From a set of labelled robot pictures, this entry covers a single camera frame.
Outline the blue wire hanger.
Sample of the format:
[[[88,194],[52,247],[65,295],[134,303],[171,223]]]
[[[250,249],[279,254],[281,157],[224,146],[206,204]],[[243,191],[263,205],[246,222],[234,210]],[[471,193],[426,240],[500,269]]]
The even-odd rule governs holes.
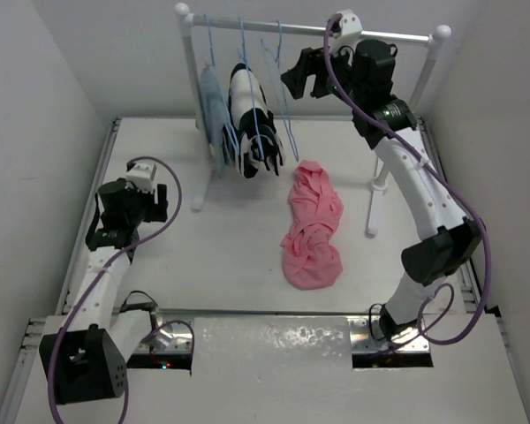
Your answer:
[[[269,80],[272,84],[274,96],[276,99],[276,105],[278,112],[284,124],[284,129],[286,132],[287,139],[289,141],[292,155],[296,162],[299,161],[299,147],[298,143],[292,132],[292,121],[291,114],[289,111],[288,99],[285,93],[284,83],[281,81],[281,51],[283,46],[283,29],[280,21],[277,21],[275,28],[278,32],[278,42],[276,50],[273,50],[265,42],[264,39],[261,39],[261,53],[265,59],[265,64],[267,66]]]

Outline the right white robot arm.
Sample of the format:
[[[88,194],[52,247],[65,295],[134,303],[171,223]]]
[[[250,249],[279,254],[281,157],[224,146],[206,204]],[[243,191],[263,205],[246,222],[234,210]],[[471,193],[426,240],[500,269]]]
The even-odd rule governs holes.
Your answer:
[[[386,339],[418,321],[423,303],[481,242],[478,224],[438,181],[414,114],[391,92],[396,54],[395,45],[378,40],[330,58],[322,49],[306,48],[281,76],[295,100],[303,96],[308,77],[314,77],[313,98],[352,100],[355,129],[395,179],[413,216],[420,240],[402,251],[405,273],[382,305],[378,325]]]

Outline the pink t shirt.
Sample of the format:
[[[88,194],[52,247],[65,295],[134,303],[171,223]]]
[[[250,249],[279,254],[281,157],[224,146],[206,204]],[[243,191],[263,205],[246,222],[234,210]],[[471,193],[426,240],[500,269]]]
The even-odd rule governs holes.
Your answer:
[[[315,161],[302,161],[294,171],[288,203],[292,223],[281,241],[284,276],[302,291],[328,288],[344,270],[340,253],[331,244],[344,204],[329,173]]]

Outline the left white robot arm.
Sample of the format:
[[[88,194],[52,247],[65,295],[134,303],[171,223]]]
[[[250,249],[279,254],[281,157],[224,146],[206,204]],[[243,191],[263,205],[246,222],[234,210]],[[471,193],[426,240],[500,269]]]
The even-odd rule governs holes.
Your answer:
[[[119,178],[101,185],[86,235],[87,267],[76,302],[39,354],[54,405],[118,398],[127,384],[126,362],[152,328],[150,307],[114,314],[142,223],[168,219],[167,186],[148,178]]]

